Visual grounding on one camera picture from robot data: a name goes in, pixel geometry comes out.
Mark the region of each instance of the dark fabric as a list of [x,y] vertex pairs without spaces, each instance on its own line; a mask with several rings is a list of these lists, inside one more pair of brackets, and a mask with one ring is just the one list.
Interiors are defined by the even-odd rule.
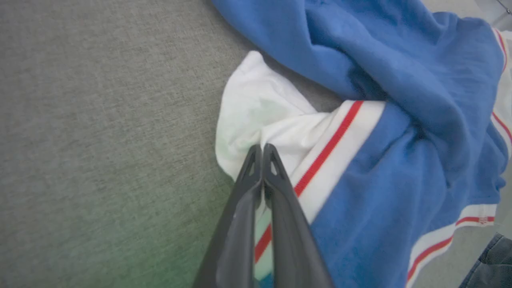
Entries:
[[512,287],[512,240],[496,233],[459,288]]

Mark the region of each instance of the striped trim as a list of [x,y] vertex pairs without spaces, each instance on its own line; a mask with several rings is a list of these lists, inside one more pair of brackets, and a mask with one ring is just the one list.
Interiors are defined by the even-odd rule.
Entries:
[[427,263],[448,250],[457,228],[492,225],[495,213],[495,204],[469,205],[461,211],[459,219],[455,223],[421,236],[411,251],[406,287],[412,287],[419,271]]
[[510,133],[510,129],[502,120],[500,120],[494,111],[490,119],[496,130],[498,130],[498,133],[500,133],[501,137],[505,141],[508,149],[508,155],[510,156],[510,153],[512,152],[512,134]]
[[[304,215],[311,223],[339,182],[345,169],[377,125],[385,107],[382,101],[344,101],[330,114],[330,124],[318,143],[290,176]],[[270,219],[254,248],[257,278],[271,271]]]
[[507,49],[505,48],[505,42],[503,41],[503,37],[501,36],[500,31],[498,31],[496,28],[493,28],[493,32],[494,36],[496,37],[496,41],[498,41],[498,45],[501,48],[501,52],[503,53],[503,70],[501,71],[503,73],[508,64]]

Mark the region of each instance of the blue fabric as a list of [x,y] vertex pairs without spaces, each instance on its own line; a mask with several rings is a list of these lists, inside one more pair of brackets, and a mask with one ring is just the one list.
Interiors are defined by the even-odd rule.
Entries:
[[486,22],[417,0],[213,3],[342,99],[388,102],[312,224],[337,287],[404,287],[421,235],[499,201],[507,148],[490,115],[504,59]]

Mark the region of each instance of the red stripe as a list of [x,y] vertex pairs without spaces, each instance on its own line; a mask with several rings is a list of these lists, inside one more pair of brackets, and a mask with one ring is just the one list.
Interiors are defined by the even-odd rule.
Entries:
[[[494,221],[494,217],[487,217],[487,222],[493,222],[493,221]],[[457,221],[455,223],[455,226],[457,226],[461,223],[464,223],[464,222],[480,222],[480,217],[464,217],[464,218],[460,219],[459,221]],[[452,240],[453,240],[453,235],[446,240],[443,240],[433,246],[430,246],[430,248],[426,249],[420,255],[418,255],[418,257],[416,257],[416,260],[414,260],[413,266],[407,273],[407,282],[413,277],[414,273],[416,272],[416,269],[418,268],[418,265],[423,260],[425,260],[425,258],[427,258],[428,255],[430,255],[431,253],[433,253],[439,249],[446,247],[447,245],[450,244],[450,242],[452,242]]]
[[[343,137],[345,132],[347,131],[348,127],[354,120],[355,116],[357,115],[357,112],[361,108],[363,101],[356,101],[354,104],[352,104],[352,107],[350,107],[349,112],[347,113],[347,116],[343,119],[342,123],[339,125],[338,129],[334,133],[334,135],[331,137],[327,145],[324,147],[322,152],[318,155],[318,157],[315,159],[313,164],[309,167],[308,171],[302,176],[301,180],[298,182],[298,184],[295,186],[295,193],[297,194],[297,197],[299,197],[304,189],[307,187],[311,179],[315,176],[315,174],[318,172],[320,167],[322,167],[322,164],[325,162],[327,157],[331,154],[332,150],[334,150],[334,147],[338,144],[339,140]],[[258,243],[256,244],[256,247],[254,248],[254,258],[256,262],[261,258],[261,255],[263,252],[265,252],[265,249],[267,249],[267,246],[269,245],[270,241],[272,240],[272,232],[270,225],[267,227],[265,232],[263,233],[263,236],[260,238]]]
[[508,135],[508,139],[510,140],[510,143],[512,144],[512,134],[510,134],[510,130],[507,128],[505,123],[503,123],[503,121],[501,121],[500,118],[498,118],[496,116],[496,114],[494,112],[493,112],[493,116],[494,116],[494,119],[496,119],[496,121],[501,125],[501,127],[503,127],[503,129],[505,129],[505,132]]
[[498,34],[498,38],[500,40],[501,49],[503,50],[503,58],[505,58],[505,65],[503,65],[503,71],[505,71],[505,67],[507,67],[507,62],[508,62],[507,52],[505,51],[505,44],[503,43],[503,38],[501,38],[500,32],[498,32],[498,30],[496,30],[496,33]]
[[265,249],[267,249],[268,244],[272,240],[272,229],[270,228],[270,225],[267,226],[267,229],[265,232],[263,232],[263,236],[261,236],[260,240],[256,244],[256,247],[254,247],[254,256],[256,259],[256,262],[261,258],[261,255],[263,255],[263,252],[265,252]]
[[327,157],[329,157],[329,154],[331,154],[332,150],[336,145],[338,144],[339,140],[343,137],[345,132],[347,131],[348,127],[352,123],[352,121],[355,118],[355,115],[357,115],[357,112],[361,108],[362,101],[356,101],[354,104],[352,104],[352,107],[350,108],[349,112],[347,113],[347,116],[345,119],[343,119],[342,123],[339,125],[338,130],[334,133],[331,140],[327,143],[325,148],[322,150],[322,152],[318,155],[316,160],[313,162],[313,165],[308,169],[308,171],[302,176],[301,180],[297,183],[295,186],[295,192],[297,193],[297,197],[299,197],[306,186],[309,184],[311,179],[313,179],[313,176],[318,172],[322,164],[324,164]]

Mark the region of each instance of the clothing pile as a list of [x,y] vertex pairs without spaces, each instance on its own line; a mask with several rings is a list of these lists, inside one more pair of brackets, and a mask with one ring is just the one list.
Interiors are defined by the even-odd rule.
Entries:
[[[494,221],[512,150],[505,35],[419,0],[214,0],[261,50],[334,91],[318,112],[252,51],[226,84],[219,165],[272,143],[337,287],[411,287],[456,228]],[[271,283],[270,211],[255,270]]]

